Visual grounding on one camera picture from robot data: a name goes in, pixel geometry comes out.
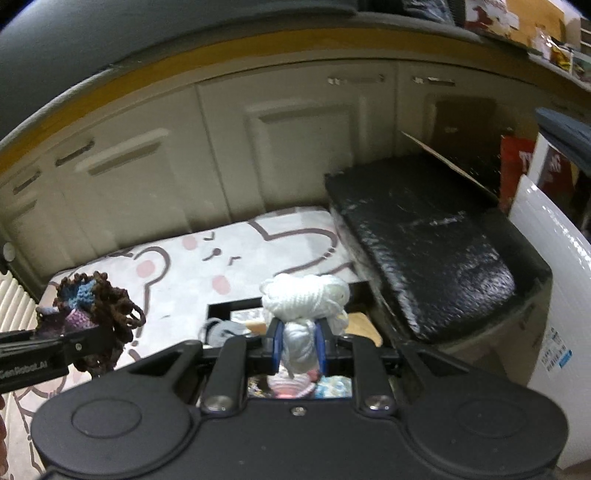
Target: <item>purple crocheted piece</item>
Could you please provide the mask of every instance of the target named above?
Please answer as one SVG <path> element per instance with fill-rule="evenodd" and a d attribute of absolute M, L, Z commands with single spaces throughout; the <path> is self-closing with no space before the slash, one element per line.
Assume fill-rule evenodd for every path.
<path fill-rule="evenodd" d="M 79 332 L 96 326 L 84 310 L 72 310 L 66 317 L 66 332 Z"/>

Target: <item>crocheted toy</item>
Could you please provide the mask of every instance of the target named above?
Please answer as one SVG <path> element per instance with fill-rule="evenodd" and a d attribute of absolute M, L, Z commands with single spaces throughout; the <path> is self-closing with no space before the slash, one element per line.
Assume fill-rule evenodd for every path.
<path fill-rule="evenodd" d="M 97 325 L 112 329 L 115 346 L 98 355 L 79 359 L 74 366 L 98 377 L 115 368 L 124 344 L 134 339 L 133 329 L 144 325 L 144 312 L 129 299 L 127 290 L 111 286 L 106 273 L 91 277 L 75 274 L 63 278 L 57 287 L 53 308 L 37 309 L 36 338 L 55 338 Z"/>

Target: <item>label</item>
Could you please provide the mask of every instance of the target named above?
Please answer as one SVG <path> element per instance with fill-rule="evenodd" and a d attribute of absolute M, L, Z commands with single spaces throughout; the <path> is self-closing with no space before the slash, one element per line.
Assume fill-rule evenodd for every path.
<path fill-rule="evenodd" d="M 560 372 L 569 360 L 573 357 L 572 350 L 569 350 L 558 330 L 550 327 L 544 335 L 544 343 L 540 351 L 540 361 L 548 375 Z"/>
<path fill-rule="evenodd" d="M 34 363 L 31 365 L 23 365 L 22 367 L 14 367 L 9 370 L 0 370 L 0 380 L 5 378 L 16 377 L 17 375 L 24 375 L 30 372 L 35 372 L 47 368 L 47 361 Z"/>

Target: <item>black cushion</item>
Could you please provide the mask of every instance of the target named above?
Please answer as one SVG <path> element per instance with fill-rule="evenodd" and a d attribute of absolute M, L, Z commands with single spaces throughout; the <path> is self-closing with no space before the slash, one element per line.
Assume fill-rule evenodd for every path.
<path fill-rule="evenodd" d="M 490 198 L 430 155 L 353 167 L 328 176 L 326 189 L 342 234 L 369 259 L 370 282 L 423 342 L 502 321 L 551 277 Z"/>

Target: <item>screw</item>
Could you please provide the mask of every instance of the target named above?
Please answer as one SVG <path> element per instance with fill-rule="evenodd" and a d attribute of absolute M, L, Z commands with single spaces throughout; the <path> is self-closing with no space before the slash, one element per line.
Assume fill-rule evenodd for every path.
<path fill-rule="evenodd" d="M 387 395 L 371 395 L 365 399 L 365 405 L 373 411 L 388 411 L 393 408 L 394 401 Z"/>
<path fill-rule="evenodd" d="M 226 411 L 232 408 L 234 402 L 230 397 L 225 395 L 214 395 L 213 397 L 207 398 L 203 402 L 203 406 L 209 411 Z"/>
<path fill-rule="evenodd" d="M 290 411 L 294 417 L 303 417 L 307 412 L 305 407 L 293 407 Z"/>

